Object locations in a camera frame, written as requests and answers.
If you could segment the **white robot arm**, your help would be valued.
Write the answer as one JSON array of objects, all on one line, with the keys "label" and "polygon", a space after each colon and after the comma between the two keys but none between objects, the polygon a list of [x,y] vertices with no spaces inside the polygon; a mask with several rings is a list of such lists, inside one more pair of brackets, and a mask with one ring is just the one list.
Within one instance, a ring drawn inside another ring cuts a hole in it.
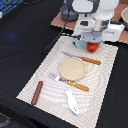
[{"label": "white robot arm", "polygon": [[80,41],[99,43],[116,42],[124,25],[112,22],[119,0],[64,0],[61,17],[76,20],[73,36]]}]

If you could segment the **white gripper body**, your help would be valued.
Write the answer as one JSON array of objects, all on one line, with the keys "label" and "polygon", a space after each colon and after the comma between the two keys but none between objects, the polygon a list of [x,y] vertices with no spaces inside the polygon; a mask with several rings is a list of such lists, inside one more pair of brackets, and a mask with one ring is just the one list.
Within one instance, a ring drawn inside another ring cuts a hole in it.
[{"label": "white gripper body", "polygon": [[73,36],[80,41],[91,43],[116,42],[123,30],[124,25],[120,22],[85,19],[76,22]]}]

